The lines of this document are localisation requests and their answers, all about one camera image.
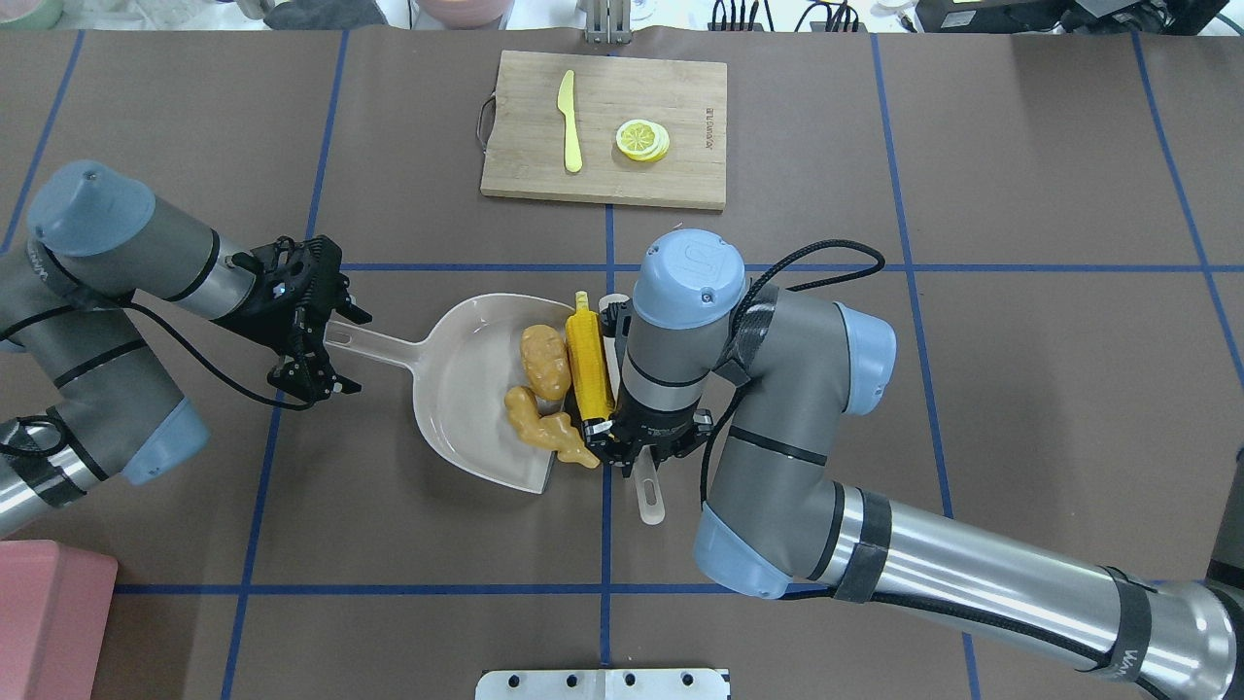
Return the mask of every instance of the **toy ginger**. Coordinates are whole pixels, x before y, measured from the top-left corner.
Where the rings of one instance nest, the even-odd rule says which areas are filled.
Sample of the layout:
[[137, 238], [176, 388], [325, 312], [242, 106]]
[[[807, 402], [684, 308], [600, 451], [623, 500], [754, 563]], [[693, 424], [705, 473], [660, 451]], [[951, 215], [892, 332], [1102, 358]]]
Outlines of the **toy ginger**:
[[519, 352], [527, 385], [535, 395], [545, 402], [565, 399], [571, 383], [570, 359], [557, 328], [547, 325], [527, 327], [519, 341]]
[[570, 424], [570, 415], [560, 413], [541, 418], [536, 409], [536, 395], [526, 387], [515, 387], [505, 393], [505, 410], [522, 443], [556, 451], [562, 463], [577, 463], [590, 470], [601, 465], [600, 459], [587, 450], [583, 439]]

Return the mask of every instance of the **white handle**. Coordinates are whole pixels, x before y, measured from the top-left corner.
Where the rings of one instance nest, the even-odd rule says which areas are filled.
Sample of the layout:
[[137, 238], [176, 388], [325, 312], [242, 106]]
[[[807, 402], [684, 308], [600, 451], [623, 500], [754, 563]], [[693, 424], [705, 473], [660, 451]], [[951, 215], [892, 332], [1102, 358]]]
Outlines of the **white handle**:
[[657, 466], [652, 463], [652, 453], [643, 450], [631, 471], [634, 482], [634, 495], [639, 500], [639, 520], [644, 525], [661, 525], [666, 520], [666, 500], [661, 496], [661, 481], [657, 480]]
[[412, 373], [422, 349], [418, 342], [409, 342], [341, 321], [328, 321], [325, 326], [323, 343], [378, 363], [406, 368]]

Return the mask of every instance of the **metal plate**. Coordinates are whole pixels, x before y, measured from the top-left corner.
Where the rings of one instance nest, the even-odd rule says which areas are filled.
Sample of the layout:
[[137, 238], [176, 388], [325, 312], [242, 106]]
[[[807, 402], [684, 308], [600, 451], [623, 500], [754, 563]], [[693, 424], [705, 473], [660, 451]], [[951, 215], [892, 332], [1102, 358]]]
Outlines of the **metal plate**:
[[489, 671], [475, 700], [729, 700], [725, 669]]

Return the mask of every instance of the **blue tape line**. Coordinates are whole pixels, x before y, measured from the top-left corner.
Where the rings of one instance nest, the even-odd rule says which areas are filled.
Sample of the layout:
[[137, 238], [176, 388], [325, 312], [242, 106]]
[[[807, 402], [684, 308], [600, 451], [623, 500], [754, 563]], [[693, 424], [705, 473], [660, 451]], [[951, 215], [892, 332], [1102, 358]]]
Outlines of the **blue tape line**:
[[1205, 275], [1205, 286], [1209, 288], [1209, 298], [1214, 303], [1214, 312], [1218, 313], [1218, 323], [1223, 328], [1223, 338], [1227, 341], [1227, 349], [1235, 366], [1235, 378], [1244, 388], [1244, 362], [1240, 362], [1239, 347], [1235, 344], [1235, 334], [1232, 332], [1230, 321], [1227, 318], [1227, 310], [1223, 300], [1218, 295], [1218, 283], [1209, 270], [1209, 256], [1205, 255], [1205, 246], [1200, 240], [1200, 231], [1197, 230], [1197, 219], [1192, 215], [1192, 206], [1188, 204], [1188, 194], [1183, 189], [1183, 178], [1179, 177], [1179, 168], [1174, 164], [1174, 155], [1171, 153], [1171, 143], [1167, 142], [1166, 129], [1162, 127], [1162, 114], [1158, 113], [1158, 102], [1153, 97], [1153, 85], [1149, 83], [1149, 70], [1144, 63], [1144, 51], [1141, 47], [1141, 35], [1132, 32], [1132, 51], [1136, 52], [1136, 66], [1141, 71], [1141, 83], [1144, 86], [1144, 98], [1149, 103], [1149, 114], [1153, 117], [1153, 128], [1158, 134], [1158, 143], [1162, 145], [1162, 157], [1166, 158], [1167, 169], [1171, 170], [1171, 182], [1174, 183], [1176, 195], [1179, 198], [1179, 208], [1183, 210], [1183, 220], [1188, 224], [1188, 234], [1192, 236], [1192, 245], [1197, 249], [1197, 259], [1200, 260], [1200, 270]]
[[977, 647], [968, 633], [963, 633], [963, 658], [968, 660], [968, 691], [972, 693], [972, 700], [980, 700], [980, 676], [977, 674]]
[[715, 583], [616, 583], [618, 596], [734, 596], [724, 586]]
[[[285, 394], [276, 393], [276, 400], [282, 402]], [[267, 485], [272, 476], [272, 461], [276, 459], [276, 434], [281, 430], [281, 409], [272, 409], [272, 419], [267, 425], [267, 445], [264, 448], [264, 466], [259, 472], [259, 490], [255, 494], [255, 512], [250, 518], [250, 538], [246, 545], [246, 562], [243, 566], [241, 584], [250, 586], [255, 573], [255, 553], [259, 550], [259, 532], [264, 526], [264, 509], [267, 505]]]
[[1047, 264], [1047, 262], [913, 262], [899, 265], [916, 272], [1199, 272], [1199, 265], [1093, 265], [1093, 264]]
[[21, 220], [21, 210], [26, 206], [26, 196], [30, 195], [30, 187], [35, 182], [35, 172], [39, 169], [39, 162], [44, 159], [44, 148], [47, 145], [47, 138], [52, 134], [52, 124], [56, 123], [56, 114], [61, 111], [61, 103], [65, 101], [65, 93], [70, 88], [70, 78], [73, 77], [73, 68], [77, 67], [78, 55], [82, 52], [82, 39], [86, 36], [86, 31], [78, 30], [77, 39], [73, 40], [73, 51], [70, 53], [70, 60], [65, 63], [65, 73], [61, 76], [61, 86], [56, 88], [56, 98], [52, 99], [52, 108], [47, 111], [47, 121], [44, 122], [44, 132], [39, 136], [39, 143], [35, 145], [35, 154], [30, 158], [30, 167], [26, 168], [26, 179], [21, 182], [21, 191], [17, 193], [17, 203], [14, 204], [12, 216], [9, 218], [9, 229], [4, 234], [4, 242], [0, 244], [0, 255], [9, 251], [9, 246], [12, 244], [12, 236], [17, 233], [17, 221]]
[[225, 679], [220, 684], [220, 700], [233, 695], [234, 671], [238, 670], [238, 649], [241, 647], [241, 628], [246, 622], [246, 592], [238, 596], [238, 610], [234, 613], [234, 629], [229, 642], [229, 658], [225, 660]]
[[118, 583], [113, 596], [239, 596], [241, 586], [180, 583]]
[[605, 205], [605, 292], [615, 291], [613, 204]]
[[342, 262], [342, 271], [364, 272], [603, 272], [601, 264], [522, 262]]
[[328, 116], [323, 122], [323, 140], [320, 143], [320, 164], [315, 173], [315, 188], [311, 190], [311, 209], [307, 211], [307, 233], [311, 240], [315, 235], [315, 223], [320, 218], [320, 193], [323, 190], [323, 173], [328, 169], [328, 149], [332, 147], [332, 126], [337, 121], [337, 96], [341, 94], [341, 75], [346, 70], [346, 47], [350, 46], [350, 30], [341, 32], [341, 46], [337, 48], [337, 70], [332, 76], [332, 96], [328, 97]]
[[[281, 402], [285, 394], [276, 393]], [[238, 668], [238, 653], [241, 649], [241, 633], [246, 623], [246, 601], [251, 576], [255, 572], [255, 552], [259, 550], [259, 532], [264, 523], [264, 507], [267, 504], [267, 485], [272, 475], [272, 461], [276, 456], [276, 435], [281, 430], [281, 409], [272, 409], [272, 419], [267, 425], [267, 445], [264, 448], [264, 466], [259, 472], [259, 489], [255, 492], [255, 511], [250, 518], [250, 537], [246, 543], [246, 561], [243, 564], [241, 591], [238, 594], [238, 610], [234, 615], [233, 635], [229, 639], [229, 658], [225, 663], [225, 678], [220, 686], [220, 700], [228, 700], [233, 693], [234, 671]]]
[[[613, 293], [616, 285], [613, 249], [613, 204], [605, 205], [605, 292]], [[601, 480], [601, 668], [612, 663], [613, 617], [613, 469], [605, 466]]]
[[[746, 265], [748, 271], [765, 271], [770, 265]], [[796, 262], [785, 269], [792, 272], [850, 272], [868, 265]], [[342, 271], [463, 271], [463, 272], [637, 272], [637, 262], [342, 262]], [[1210, 265], [1214, 272], [1244, 272], [1244, 265]], [[1200, 274], [1200, 265], [1102, 265], [1102, 264], [1051, 264], [1051, 262], [888, 262], [887, 272], [1141, 272], [1141, 274]]]
[[250, 596], [597, 596], [595, 583], [524, 584], [266, 584], [251, 586]]
[[889, 160], [889, 185], [894, 191], [894, 214], [898, 219], [898, 237], [903, 244], [903, 261], [907, 264], [907, 295], [912, 301], [912, 320], [916, 323], [916, 348], [921, 361], [921, 378], [924, 382], [924, 404], [929, 415], [929, 434], [933, 439], [933, 459], [937, 463], [938, 489], [942, 492], [942, 513], [954, 517], [950, 502], [950, 480], [945, 472], [945, 454], [942, 449], [942, 424], [937, 414], [937, 399], [933, 395], [933, 374], [929, 371], [928, 344], [924, 339], [924, 316], [921, 312], [921, 295], [916, 287], [916, 271], [912, 267], [912, 242], [907, 235], [907, 213], [903, 206], [903, 187], [898, 178], [898, 158], [894, 154], [894, 133], [889, 123], [889, 103], [886, 99], [886, 77], [881, 67], [881, 47], [877, 35], [872, 40], [872, 65], [877, 80], [877, 99], [881, 103], [881, 124], [886, 133], [886, 158]]

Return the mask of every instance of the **black cable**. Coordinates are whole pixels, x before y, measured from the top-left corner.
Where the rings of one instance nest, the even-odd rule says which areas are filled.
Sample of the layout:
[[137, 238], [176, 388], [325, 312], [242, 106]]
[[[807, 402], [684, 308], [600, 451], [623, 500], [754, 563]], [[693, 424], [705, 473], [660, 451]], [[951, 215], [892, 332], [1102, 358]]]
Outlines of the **black cable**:
[[700, 459], [700, 506], [708, 501], [708, 466], [713, 459], [713, 445], [717, 444], [717, 438], [722, 435], [722, 429], [734, 418], [734, 412], [739, 409], [739, 404], [743, 403], [751, 387], [745, 384], [734, 392], [730, 405], [725, 408], [725, 413], [722, 414], [717, 425], [713, 426], [713, 433], [708, 434], [708, 440], [704, 441], [704, 456]]
[[1149, 681], [1149, 679], [1147, 678], [1142, 676], [1136, 679], [1136, 685], [1138, 685], [1141, 690], [1152, 695], [1156, 700], [1171, 700], [1169, 695], [1162, 693], [1162, 690], [1158, 686], [1153, 685], [1153, 683]]
[[857, 12], [855, 7], [847, 7], [846, 17], [842, 19], [842, 31], [851, 34], [860, 31], [860, 12]]
[[1098, 652], [1082, 642], [1077, 642], [1070, 637], [1064, 637], [1045, 628], [1015, 620], [996, 613], [977, 610], [967, 606], [948, 603], [945, 601], [918, 598], [916, 596], [898, 596], [894, 593], [875, 593], [872, 599], [877, 603], [886, 603], [887, 606], [897, 606], [899, 608], [909, 608], [912, 610], [922, 610], [926, 613], [937, 613], [949, 618], [1004, 629], [1015, 634], [1023, 634], [1024, 637], [1030, 637], [1051, 647], [1071, 652], [1077, 656], [1084, 656], [1097, 666], [1110, 663], [1110, 658], [1105, 652]]
[[748, 292], [743, 295], [743, 300], [739, 301], [739, 305], [735, 307], [734, 317], [730, 318], [730, 334], [738, 332], [739, 321], [743, 318], [743, 313], [746, 312], [749, 307], [751, 307], [751, 300], [756, 297], [756, 293], [760, 292], [760, 288], [764, 285], [769, 283], [769, 280], [771, 280], [781, 270], [789, 267], [795, 260], [799, 260], [800, 257], [806, 257], [807, 255], [816, 252], [817, 250], [825, 250], [826, 247], [847, 247], [851, 250], [857, 250], [860, 252], [871, 256], [873, 260], [876, 260], [876, 262], [873, 262], [873, 265], [870, 267], [856, 270], [853, 272], [846, 272], [837, 276], [819, 279], [816, 281], [796, 283], [795, 286], [790, 287], [791, 291], [804, 291], [807, 288], [816, 288], [817, 286], [826, 286], [830, 283], [851, 281], [853, 279], [860, 279], [872, 274], [877, 274], [882, 270], [882, 267], [886, 266], [886, 256], [882, 255], [880, 250], [872, 247], [871, 245], [865, 245], [863, 242], [858, 242], [855, 240], [830, 237], [826, 240], [817, 240], [816, 242], [805, 245], [799, 250], [795, 250], [790, 255], [786, 255], [781, 260], [774, 262], [773, 266], [765, 270], [765, 272], [756, 279], [756, 281], [751, 282], [751, 286], [748, 288]]
[[256, 402], [256, 403], [262, 404], [265, 407], [272, 407], [272, 408], [276, 408], [276, 409], [285, 409], [287, 412], [306, 412], [311, 407], [315, 407], [315, 404], [316, 404], [315, 402], [309, 402], [306, 404], [287, 404], [285, 402], [276, 402], [276, 400], [269, 399], [266, 397], [262, 397], [260, 394], [255, 394], [254, 392], [251, 392], [251, 390], [246, 389], [245, 387], [238, 384], [233, 378], [230, 378], [225, 373], [220, 372], [215, 366], [213, 366], [210, 361], [208, 361], [205, 357], [203, 357], [203, 353], [199, 353], [199, 349], [197, 347], [194, 347], [194, 344], [189, 339], [187, 339], [180, 332], [178, 332], [177, 328], [174, 328], [168, 321], [165, 321], [163, 317], [160, 317], [159, 313], [157, 313], [156, 311], [152, 311], [147, 306], [143, 306], [141, 303], [134, 303], [133, 301], [128, 301], [128, 302], [126, 302], [123, 305], [124, 305], [126, 308], [133, 308], [134, 311], [138, 311], [139, 313], [142, 313], [142, 315], [147, 316], [148, 318], [156, 321], [156, 325], [160, 326], [162, 328], [164, 328], [164, 332], [169, 333], [173, 337], [173, 339], [178, 341], [182, 344], [182, 347], [185, 348], [185, 352], [189, 353], [192, 358], [194, 358], [195, 361], [198, 361], [199, 364], [203, 366], [204, 369], [207, 369], [209, 373], [211, 373], [213, 377], [215, 377], [216, 379], [219, 379], [220, 382], [223, 382], [225, 385], [228, 385], [229, 389], [233, 389], [234, 392], [236, 392], [238, 394], [241, 394], [246, 399], [250, 399], [251, 402]]
[[1244, 36], [1244, 27], [1242, 27], [1240, 25], [1235, 24], [1235, 20], [1233, 20], [1233, 19], [1228, 17], [1227, 15], [1224, 15], [1224, 14], [1222, 14], [1222, 12], [1218, 12], [1218, 14], [1217, 14], [1217, 15], [1214, 15], [1214, 16], [1215, 16], [1215, 17], [1218, 19], [1218, 21], [1220, 21], [1220, 22], [1223, 22], [1224, 25], [1227, 25], [1227, 26], [1229, 26], [1229, 27], [1234, 29], [1234, 30], [1235, 30], [1235, 34], [1239, 34], [1240, 36]]
[[27, 328], [27, 327], [30, 327], [30, 326], [32, 326], [32, 325], [35, 325], [35, 323], [37, 323], [40, 321], [46, 321], [47, 318], [55, 318], [56, 316], [61, 316], [61, 315], [68, 313], [70, 311], [73, 311], [73, 310], [76, 310], [73, 306], [56, 306], [55, 308], [49, 308], [47, 311], [44, 311], [41, 313], [35, 313], [34, 316], [30, 316], [29, 318], [20, 320], [20, 321], [12, 323], [11, 326], [4, 328], [2, 331], [0, 331], [0, 342], [4, 342], [5, 339], [9, 339], [14, 334], [17, 334], [22, 329], [25, 329], [25, 328]]
[[795, 22], [795, 31], [802, 29], [804, 20], [807, 19], [807, 14], [811, 12], [814, 7], [825, 7], [825, 24], [826, 26], [829, 26], [830, 20], [833, 17], [833, 6], [830, 5], [829, 2], [817, 1], [809, 5], [807, 9], [804, 10], [804, 14], [799, 16], [799, 21]]
[[30, 428], [36, 425], [47, 426], [57, 433], [56, 445], [46, 449], [39, 450], [24, 450], [21, 448], [11, 448], [0, 443], [0, 455], [9, 455], [11, 458], [51, 458], [70, 444], [70, 429], [65, 425], [65, 421], [56, 417], [24, 417], [15, 419], [20, 428]]
[[830, 21], [825, 25], [825, 31], [838, 31], [838, 24], [843, 19], [846, 19], [846, 12], [847, 12], [848, 9], [850, 9], [850, 6], [843, 1], [838, 6], [838, 10], [836, 12], [833, 12], [833, 17], [830, 19]]

